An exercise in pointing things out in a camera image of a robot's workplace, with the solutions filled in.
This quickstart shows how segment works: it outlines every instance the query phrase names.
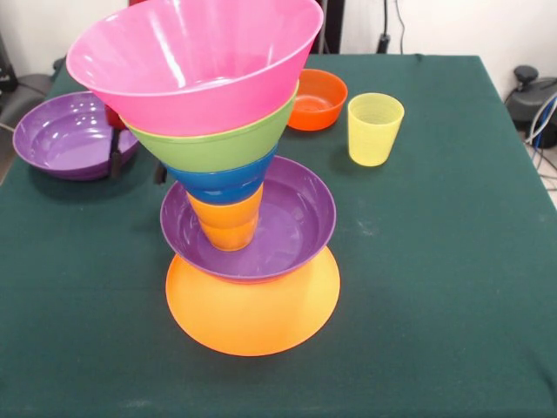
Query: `plastic bowl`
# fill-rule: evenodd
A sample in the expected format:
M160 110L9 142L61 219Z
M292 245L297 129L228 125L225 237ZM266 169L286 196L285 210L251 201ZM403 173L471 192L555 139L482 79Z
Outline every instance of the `plastic bowl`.
M166 241L196 268L242 283L272 280L302 267L332 236L336 220L332 195L315 173L278 156L267 170L263 187L251 244L224 253L205 237L185 189L175 183L160 211Z
M150 0L93 24L66 64L138 129L206 135L286 102L322 22L315 0Z
M276 152L275 145L263 158L223 172L182 172L166 168L195 199L213 205L229 205L249 198L258 190Z
M164 137L124 123L166 165L185 172L222 172L263 158L278 143L294 106L294 94L271 115L232 131L199 137Z
M108 176L111 138L103 103L82 91L58 96L27 113L14 131L13 144L37 169L60 179L85 181ZM131 132L120 133L122 164L138 147Z
M288 126L301 131L319 131L334 124L348 96L346 84L334 74L305 69Z

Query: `orange plate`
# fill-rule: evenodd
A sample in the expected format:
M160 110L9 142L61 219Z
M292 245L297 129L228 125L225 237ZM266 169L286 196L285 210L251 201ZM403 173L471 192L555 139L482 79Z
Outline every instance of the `orange plate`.
M319 131L339 118L348 96L346 84L334 74L304 69L288 126L301 131Z
M265 283L224 281L177 255L166 276L176 322L204 346L244 356L275 354L312 337L332 315L339 292L339 268L328 248Z

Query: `purple bowl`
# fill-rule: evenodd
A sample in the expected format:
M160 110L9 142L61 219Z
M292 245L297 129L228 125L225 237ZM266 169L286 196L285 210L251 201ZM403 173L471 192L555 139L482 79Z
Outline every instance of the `purple bowl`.
M27 113L13 140L17 154L39 170L60 179L93 180L109 174L111 137L103 102L81 91L48 100ZM122 164L138 145L131 132L122 131Z
M334 200L325 183L282 157L273 159L265 175L258 227L242 250L223 252L211 245L178 182L160 211L164 237L180 257L207 273L242 283L300 268L327 245L335 221Z

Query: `bowl rim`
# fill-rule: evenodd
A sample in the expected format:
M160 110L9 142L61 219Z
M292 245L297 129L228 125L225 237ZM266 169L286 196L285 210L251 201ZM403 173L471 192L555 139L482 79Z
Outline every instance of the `bowl rim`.
M336 111L339 107L342 107L344 105L344 103L346 102L346 99L348 98L348 87L346 86L346 83L342 78L340 78L336 74L333 74L332 72L325 71L325 70L320 70L319 68L304 68L302 70L302 74L304 72L318 72L318 73L321 73L323 75L327 75L329 78L334 78L334 79L340 81L341 85L344 87L343 88L344 97L336 105L334 105L332 107L329 107L327 109L319 109L317 111L304 111L304 110L296 109L296 101L294 100L294 108L292 109L292 113L296 112L300 115L316 115L316 114L329 113L329 112L332 112L332 111ZM302 84L301 83L301 74L300 74L299 84L300 85Z
M278 116L281 112L285 111L288 106L294 106L294 101L296 100L296 95L298 94L298 87L299 81L296 82L296 88L294 89L294 93L290 96L284 104L282 104L276 111L273 113L269 113L268 115L264 116L261 119L256 120L255 122L251 122L248 125L243 125L235 129L230 129L229 131L221 131L221 132L214 132L209 133L207 135L193 135L193 136L184 136L184 137L173 137L170 135L159 135L157 133L151 133L144 131L142 129L136 128L135 126L128 123L127 120L120 117L122 122L130 129L132 132L137 132L142 136L148 137L150 140L155 142L165 142L169 144L183 144L183 143L207 143L207 142L216 142L222 141L224 139L234 138L239 135L244 135L249 131L254 131L261 126L265 126L270 124L276 116Z
M68 173L68 172L77 172L77 171L81 171L81 170L90 170L94 167L100 167L101 165L104 164L104 162L101 162L101 163L97 163L97 164L93 164L93 165L83 165L81 167L74 167L74 168L52 168L52 167L48 167L47 165L40 165L36 161L34 161L32 159L28 159L27 157L25 157L22 154L22 151L18 146L17 138L20 135L23 135L21 133L21 129L22 129L21 125L25 122L25 120L27 118L32 118L32 116L36 112L41 111L41 109L45 105L47 105L47 104L49 104L53 101L56 101L60 98L67 98L67 97L70 97L70 96L91 96L95 100L98 100L99 105L104 105L103 101L100 98L98 98L97 96L95 96L92 91L73 91L72 93L61 94L60 96L55 96L54 98L49 98L48 100L44 100L37 107L34 107L33 109L31 109L30 111L25 113L25 115L23 115L21 120L17 123L16 128L14 129L14 132L13 132L13 135L12 135L12 140L11 140L11 143L14 147L14 151L16 152L17 156L20 159L22 159L23 161L25 161L25 163L27 163L27 164L29 164L29 165L31 165L31 166L33 166L33 167L35 167L35 168L37 168L41 171L44 171L44 172L60 173L60 174L64 174L64 173ZM135 135L133 135L133 133L131 131L130 131L130 135L132 137L131 145L127 150L122 152L123 154L125 154L127 152L133 152L133 149L137 148L139 146L138 139L136 138Z
M310 44L313 44L313 41L315 40L315 37L319 34L319 32L321 31L321 27L323 26L323 21L324 21L323 10L321 9L321 6L319 6L318 2L316 2L315 0L298 0L298 1L299 2L306 2L308 4L308 7L313 7L318 13L319 24L316 25L316 29L311 32L311 35L309 36L309 38L307 40L305 40L302 43L302 45L300 47L298 47L294 52L290 53L286 57L281 58L276 63L268 65L264 68L261 68L257 71L254 71L254 72L251 72L249 74L245 74L244 76L235 78L233 83L244 81L244 80L247 80L247 79L250 79L250 78L255 78L259 74L262 74L264 72L272 70L273 68L278 67L278 66L282 65L283 63L290 61L290 59L292 59L293 57L296 57L307 46L309 46ZM142 3L134 4L131 7L136 8L136 10L137 10L137 8L142 8L142 7L147 8L147 7L149 7L150 2L142 2ZM206 91L206 90L217 89L219 87L222 87L222 86L225 86L225 85L228 85L228 84L233 84L233 83L227 83L227 84L222 84L222 85L207 85L207 84L203 85L203 84L201 84L201 85L199 85L195 88L190 87L190 88L183 88L183 89L174 90L174 91L137 93L137 92L123 92L123 91L112 90L112 89L98 88L96 86L91 86L91 84L88 83L87 81L85 81L83 78L78 77L76 75L76 72L73 70L73 68L71 66L71 59L69 59L72 56L73 51L77 48L77 45L83 40L83 38L86 35L88 35L91 31L93 31L93 29L97 28L99 25L101 25L105 21L110 21L110 20L113 20L113 19L117 18L117 16L119 14L121 14L122 12L125 12L127 9L129 9L129 7L121 9L117 12L111 13L109 16L104 17L103 19L97 20L94 24L92 24L85 31L83 31L81 33L81 35L73 42L71 47L68 49L68 54L67 54L66 60L65 60L66 69L68 70L70 75L76 81L78 81L80 84L82 84L82 85L86 86L87 88L89 88L91 90L94 90L94 91L99 91L101 93L111 94L113 96L127 97L127 98L171 97L171 96L181 95L181 94L184 94L184 93L193 93L193 92L197 92L197 91Z
M298 161L294 161L293 159L281 157L279 155L275 155L274 158L278 158L280 160L284 160L284 161L288 162L288 164L293 164L293 165L297 165L297 166L301 167L303 170L307 171L308 174L313 176L324 188L326 196L328 197L329 201L331 202L331 206L332 206L332 222L331 222L329 231L327 232L327 235L325 236L325 239L323 239L323 242L321 243L319 248L314 249L305 260L300 261L299 263L294 264L294 265L286 268L283 271L276 272L276 273L270 273L270 274L263 274L263 275L236 276L236 275L232 275L232 274L216 273L216 272L213 272L212 270L210 270L208 268L200 266L199 264L197 264L197 263L195 263L191 260L185 259L186 262L190 263L192 266L196 267L197 269L201 270L202 272L205 272L205 273L208 273L212 276L215 276L218 279L222 279L222 280L226 280L226 281L233 281L233 282L236 282L236 283L245 283L245 284L247 284L247 283L260 283L262 281L273 280L274 278L278 278L279 276L283 276L285 274L293 272L294 270L297 270L298 268L307 264L309 261L313 260L315 258L315 256L317 254L319 254L321 252L321 250L323 250L323 248L325 248L327 246L327 244L331 240L331 237L334 233L335 226L337 225L337 206L335 205L334 197L332 196L331 190L329 189L329 187L327 187L327 184L325 183L325 181L323 181L321 179L320 176L318 176L315 172L313 172L312 170L307 168L305 165L300 164ZM171 195L171 191L174 190L175 187L183 187L183 186L179 182L175 182L173 185L171 185L169 187L168 192L164 196L163 202L160 206L159 222L160 222L160 226L161 226L160 229L163 232L164 240L166 241L167 245L171 248L171 250L175 254L177 254L179 257L182 257L180 255L180 252L178 251L178 249L168 239L168 236L166 234L166 230L163 227L164 206L166 204L166 200L169 199L169 197Z
M163 163L163 164L168 169L169 172L185 173L185 175L191 176L191 177L204 177L204 176L218 175L218 174L233 174L235 172L238 172L239 170L244 170L247 167L251 167L251 166L256 165L256 164L261 164L267 158L270 158L271 161L272 161L275 154L277 153L278 148L279 148L279 143L275 144L275 146L273 146L273 148L268 153L266 153L263 157L255 159L249 164L244 164L244 165L241 165L240 167L236 167L236 168L230 168L228 170L221 170L220 172L187 172L186 170L179 170L178 168L170 167L166 163Z

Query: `orange bowl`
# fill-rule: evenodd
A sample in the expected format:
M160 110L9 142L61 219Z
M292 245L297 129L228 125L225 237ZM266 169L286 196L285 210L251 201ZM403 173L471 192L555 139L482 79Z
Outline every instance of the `orange bowl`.
M348 96L346 84L334 74L304 69L288 126L300 131L319 131L336 122Z

